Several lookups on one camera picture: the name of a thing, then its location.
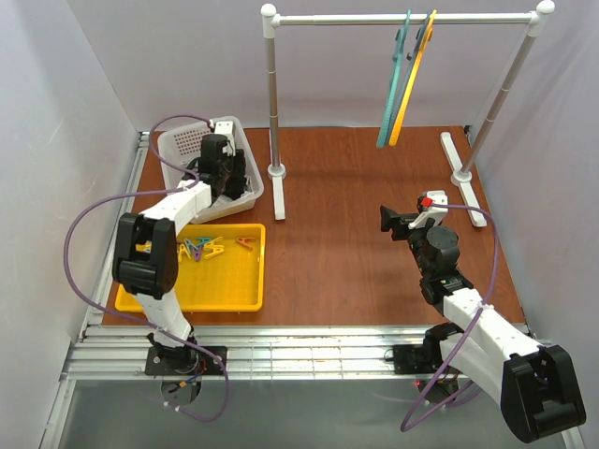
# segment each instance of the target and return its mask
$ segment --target blue clothespin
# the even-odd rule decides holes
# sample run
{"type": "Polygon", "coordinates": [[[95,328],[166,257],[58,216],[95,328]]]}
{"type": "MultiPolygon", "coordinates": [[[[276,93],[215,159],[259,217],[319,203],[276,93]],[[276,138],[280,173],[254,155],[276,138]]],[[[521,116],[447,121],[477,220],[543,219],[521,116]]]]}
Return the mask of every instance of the blue clothespin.
{"type": "Polygon", "coordinates": [[[203,246],[212,240],[212,237],[196,237],[197,246],[203,246]]]}
{"type": "Polygon", "coordinates": [[[191,254],[196,252],[199,249],[199,246],[194,245],[190,239],[185,239],[185,246],[187,247],[187,251],[191,254]]]}

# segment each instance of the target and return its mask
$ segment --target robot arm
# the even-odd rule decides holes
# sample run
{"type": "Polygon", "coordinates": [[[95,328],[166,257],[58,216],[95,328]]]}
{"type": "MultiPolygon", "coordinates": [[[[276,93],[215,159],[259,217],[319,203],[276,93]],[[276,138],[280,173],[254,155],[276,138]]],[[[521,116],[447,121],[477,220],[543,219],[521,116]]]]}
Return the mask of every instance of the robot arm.
{"type": "MultiPolygon", "coordinates": [[[[237,199],[245,186],[245,158],[243,150],[235,149],[233,122],[219,122],[215,130],[223,134],[204,136],[200,157],[187,167],[196,171],[200,182],[192,186],[195,180],[185,176],[179,183],[181,192],[141,213],[121,216],[112,264],[112,277],[135,297],[151,323],[191,342],[196,342],[194,329],[183,316],[174,290],[179,273],[177,236],[220,195],[237,199]],[[138,248],[148,243],[148,253],[138,248]]],[[[170,369],[186,373],[197,364],[194,350],[161,332],[154,330],[148,340],[170,369]]]]}
{"type": "Polygon", "coordinates": [[[447,209],[433,203],[447,204],[445,192],[420,197],[418,214],[381,207],[381,230],[392,230],[393,240],[408,241],[422,273],[424,298],[450,321],[427,331],[425,356],[440,366],[482,308],[450,365],[497,402],[509,428],[524,442],[584,424],[586,413],[570,355],[560,346],[545,347],[522,334],[492,306],[482,304],[458,269],[458,236],[441,225],[447,209]]]}

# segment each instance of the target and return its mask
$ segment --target black bracket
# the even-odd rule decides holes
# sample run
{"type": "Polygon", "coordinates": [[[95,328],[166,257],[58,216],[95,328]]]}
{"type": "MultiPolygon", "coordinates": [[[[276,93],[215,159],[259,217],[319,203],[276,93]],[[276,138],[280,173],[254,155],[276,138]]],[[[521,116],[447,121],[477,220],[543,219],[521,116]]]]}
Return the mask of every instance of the black bracket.
{"type": "Polygon", "coordinates": [[[450,335],[462,333],[459,326],[444,323],[431,327],[424,334],[422,344],[395,344],[393,372],[395,374],[433,374],[443,363],[439,343],[450,335]]]}
{"type": "MultiPolygon", "coordinates": [[[[422,212],[418,199],[417,208],[422,212]]],[[[435,226],[433,219],[425,227],[410,229],[418,213],[399,214],[381,206],[381,231],[392,231],[392,240],[407,240],[422,274],[420,291],[424,299],[443,314],[443,298],[462,288],[473,288],[458,268],[458,235],[448,227],[435,226]]]]}
{"type": "MultiPolygon", "coordinates": [[[[217,355],[221,358],[223,365],[226,367],[226,346],[206,346],[205,349],[217,355]]],[[[198,366],[203,369],[202,376],[222,376],[223,371],[221,370],[218,363],[212,359],[212,357],[194,351],[198,357],[198,366]]],[[[172,364],[168,363],[168,360],[158,355],[156,348],[151,347],[148,350],[148,357],[146,358],[146,369],[145,374],[148,376],[193,376],[196,373],[195,369],[191,369],[189,372],[181,372],[172,367],[172,364]]]]}
{"type": "Polygon", "coordinates": [[[513,354],[504,362],[501,409],[523,442],[584,424],[587,414],[570,355],[558,345],[513,354]]]}
{"type": "Polygon", "coordinates": [[[174,222],[124,213],[117,224],[112,278],[127,293],[162,299],[174,287],[178,274],[174,222]],[[149,253],[137,250],[137,245],[147,242],[152,244],[149,253]]]}

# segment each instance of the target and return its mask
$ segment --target yellow tray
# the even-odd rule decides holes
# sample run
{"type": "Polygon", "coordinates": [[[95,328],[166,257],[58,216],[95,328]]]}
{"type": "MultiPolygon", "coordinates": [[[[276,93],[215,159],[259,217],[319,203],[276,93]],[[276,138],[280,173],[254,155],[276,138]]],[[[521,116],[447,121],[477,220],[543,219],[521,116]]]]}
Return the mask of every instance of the yellow tray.
{"type": "MultiPolygon", "coordinates": [[[[262,224],[189,224],[177,236],[177,241],[196,237],[223,237],[217,244],[225,252],[204,259],[202,252],[196,262],[183,254],[175,293],[183,311],[259,311],[262,307],[264,282],[264,246],[266,229],[262,224]],[[253,237],[252,251],[241,246],[236,238],[253,237]]],[[[119,286],[117,311],[143,311],[141,305],[119,286]]]]}

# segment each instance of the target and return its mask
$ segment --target white plastic basket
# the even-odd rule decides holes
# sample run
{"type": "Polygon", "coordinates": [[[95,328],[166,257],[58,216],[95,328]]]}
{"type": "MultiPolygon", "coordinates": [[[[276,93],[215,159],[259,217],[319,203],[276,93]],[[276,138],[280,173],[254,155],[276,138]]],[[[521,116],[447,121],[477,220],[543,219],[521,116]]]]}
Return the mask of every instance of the white plastic basket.
{"type": "MultiPolygon", "coordinates": [[[[245,154],[245,177],[248,183],[245,187],[245,193],[236,200],[231,200],[225,196],[220,196],[214,204],[200,212],[196,219],[192,220],[194,224],[209,222],[217,218],[232,215],[251,209],[256,200],[264,193],[264,184],[258,172],[256,160],[252,154],[252,149],[243,132],[243,127],[237,117],[220,117],[212,119],[214,123],[230,120],[235,124],[235,146],[241,148],[245,154]]],[[[211,131],[204,122],[197,122],[171,129],[162,133],[158,138],[158,152],[170,163],[184,168],[193,159],[199,157],[202,138],[211,131]]],[[[162,176],[168,189],[174,189],[182,179],[181,171],[174,168],[162,166],[162,176]]]]}

